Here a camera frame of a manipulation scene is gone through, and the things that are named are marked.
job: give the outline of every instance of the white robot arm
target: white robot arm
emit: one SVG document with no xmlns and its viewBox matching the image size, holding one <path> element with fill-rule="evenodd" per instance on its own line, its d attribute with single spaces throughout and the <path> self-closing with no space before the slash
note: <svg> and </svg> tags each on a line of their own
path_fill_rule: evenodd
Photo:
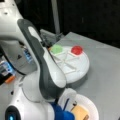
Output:
<svg viewBox="0 0 120 120">
<path fill-rule="evenodd" d="M 37 65 L 37 71 L 23 78 L 21 90 L 26 99 L 39 103 L 61 96 L 66 87 L 66 78 L 53 61 L 47 48 L 42 46 L 42 40 L 34 25 L 22 18 L 13 0 L 0 2 L 1 40 L 17 40 L 24 43 Z"/>
</svg>

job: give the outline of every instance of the cable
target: cable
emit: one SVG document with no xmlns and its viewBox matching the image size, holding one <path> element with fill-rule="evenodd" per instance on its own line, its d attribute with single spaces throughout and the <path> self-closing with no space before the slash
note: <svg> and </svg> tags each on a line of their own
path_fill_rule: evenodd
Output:
<svg viewBox="0 0 120 120">
<path fill-rule="evenodd" d="M 2 49 L 1 46 L 0 46 L 0 49 L 1 49 L 1 52 L 3 53 L 5 59 L 6 59 L 6 60 L 8 61 L 8 63 L 10 64 L 10 66 L 11 66 L 16 72 L 18 72 L 19 74 L 21 74 L 21 75 L 26 75 L 25 73 L 22 73 L 22 72 L 20 72 L 19 70 L 17 70 L 17 69 L 12 65 L 12 63 L 10 62 L 10 60 L 8 59 L 8 57 L 6 56 L 4 50 Z"/>
</svg>

